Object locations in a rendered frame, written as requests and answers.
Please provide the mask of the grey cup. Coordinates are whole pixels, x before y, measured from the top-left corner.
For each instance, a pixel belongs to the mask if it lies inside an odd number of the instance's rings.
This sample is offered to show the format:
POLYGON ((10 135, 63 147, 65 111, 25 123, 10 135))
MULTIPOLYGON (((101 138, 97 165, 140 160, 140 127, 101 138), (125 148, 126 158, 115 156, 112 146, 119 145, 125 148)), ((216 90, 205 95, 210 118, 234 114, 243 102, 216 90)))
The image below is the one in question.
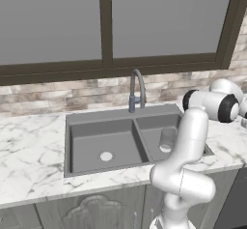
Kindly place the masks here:
POLYGON ((159 149, 162 153, 170 153, 173 150, 177 138, 175 128, 163 128, 160 134, 159 149))

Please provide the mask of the grey curved sink tap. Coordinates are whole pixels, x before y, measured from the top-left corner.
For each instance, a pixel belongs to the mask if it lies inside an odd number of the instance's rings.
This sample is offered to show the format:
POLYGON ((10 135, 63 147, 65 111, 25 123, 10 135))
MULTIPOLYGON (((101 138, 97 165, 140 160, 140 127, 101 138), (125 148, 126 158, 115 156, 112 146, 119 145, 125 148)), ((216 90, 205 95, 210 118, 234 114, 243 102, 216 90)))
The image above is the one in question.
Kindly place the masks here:
POLYGON ((141 108, 144 108, 146 102, 147 102, 146 88, 145 88, 143 76, 141 75, 141 73, 138 69, 134 69, 132 71, 131 77, 130 77, 130 95, 129 95, 128 111, 130 113, 134 113, 135 112, 135 105, 137 103, 140 104, 141 108), (135 78, 138 78, 138 81, 139 81, 139 88, 140 88, 140 97, 139 98, 137 98, 135 96, 135 78))

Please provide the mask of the grey double basin sink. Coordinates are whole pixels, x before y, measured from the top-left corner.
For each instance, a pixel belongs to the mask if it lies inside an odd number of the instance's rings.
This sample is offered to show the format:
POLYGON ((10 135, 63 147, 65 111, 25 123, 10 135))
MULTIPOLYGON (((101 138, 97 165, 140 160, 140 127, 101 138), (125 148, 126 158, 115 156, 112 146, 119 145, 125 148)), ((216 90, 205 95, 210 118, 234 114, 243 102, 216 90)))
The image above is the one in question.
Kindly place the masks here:
POLYGON ((75 177, 153 164, 169 157, 159 149, 163 128, 183 116, 175 104, 75 113, 66 117, 64 176, 75 177))

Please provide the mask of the dark grey dishwasher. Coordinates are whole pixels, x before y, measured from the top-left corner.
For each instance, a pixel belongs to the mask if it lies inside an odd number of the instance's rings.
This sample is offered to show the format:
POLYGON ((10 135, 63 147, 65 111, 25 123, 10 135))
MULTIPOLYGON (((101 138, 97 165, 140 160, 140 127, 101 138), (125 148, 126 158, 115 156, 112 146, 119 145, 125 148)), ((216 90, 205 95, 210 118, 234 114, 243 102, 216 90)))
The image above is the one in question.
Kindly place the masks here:
POLYGON ((213 229, 247 229, 247 167, 238 171, 213 229))

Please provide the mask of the dark framed window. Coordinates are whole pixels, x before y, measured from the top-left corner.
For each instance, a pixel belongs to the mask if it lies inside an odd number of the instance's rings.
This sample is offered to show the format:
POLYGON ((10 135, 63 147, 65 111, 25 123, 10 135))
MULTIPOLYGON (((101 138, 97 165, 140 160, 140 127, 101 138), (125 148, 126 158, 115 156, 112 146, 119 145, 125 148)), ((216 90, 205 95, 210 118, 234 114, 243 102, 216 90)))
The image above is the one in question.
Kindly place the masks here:
POLYGON ((246 10, 247 0, 229 1, 219 44, 214 52, 115 58, 112 0, 99 0, 100 59, 0 65, 0 86, 129 76, 135 68, 143 74, 226 70, 246 10))

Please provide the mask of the grey carved cupboard door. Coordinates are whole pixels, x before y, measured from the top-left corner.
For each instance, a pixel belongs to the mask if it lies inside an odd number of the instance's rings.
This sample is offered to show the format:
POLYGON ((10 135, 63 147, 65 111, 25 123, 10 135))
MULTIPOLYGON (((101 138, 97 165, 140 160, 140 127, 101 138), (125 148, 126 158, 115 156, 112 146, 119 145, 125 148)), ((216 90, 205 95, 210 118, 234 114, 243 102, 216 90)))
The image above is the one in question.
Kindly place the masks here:
POLYGON ((142 220, 142 186, 42 202, 36 205, 43 229, 137 229, 142 220))

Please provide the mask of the grey plain cupboard door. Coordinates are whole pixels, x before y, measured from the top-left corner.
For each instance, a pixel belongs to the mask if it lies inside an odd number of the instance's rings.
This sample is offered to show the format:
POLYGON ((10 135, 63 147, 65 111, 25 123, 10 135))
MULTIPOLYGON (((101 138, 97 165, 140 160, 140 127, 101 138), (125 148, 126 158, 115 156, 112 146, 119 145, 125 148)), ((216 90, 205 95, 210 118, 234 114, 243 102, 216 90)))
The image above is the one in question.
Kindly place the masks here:
POLYGON ((0 210, 0 229, 41 229, 33 205, 0 210))

